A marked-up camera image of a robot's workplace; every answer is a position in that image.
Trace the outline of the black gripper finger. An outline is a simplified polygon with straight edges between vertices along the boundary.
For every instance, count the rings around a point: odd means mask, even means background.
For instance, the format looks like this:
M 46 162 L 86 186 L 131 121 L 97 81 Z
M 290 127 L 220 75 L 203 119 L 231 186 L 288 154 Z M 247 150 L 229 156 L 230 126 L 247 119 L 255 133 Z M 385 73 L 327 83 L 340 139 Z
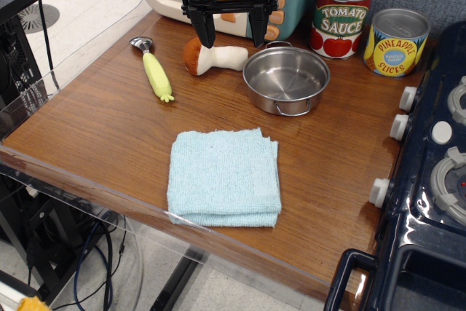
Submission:
M 204 47 L 211 48 L 216 39 L 216 30 L 213 15 L 194 11 L 191 12 L 191 24 L 193 25 L 201 44 Z
M 254 6 L 249 13 L 250 29 L 255 47 L 260 47 L 265 42 L 269 13 L 268 6 Z

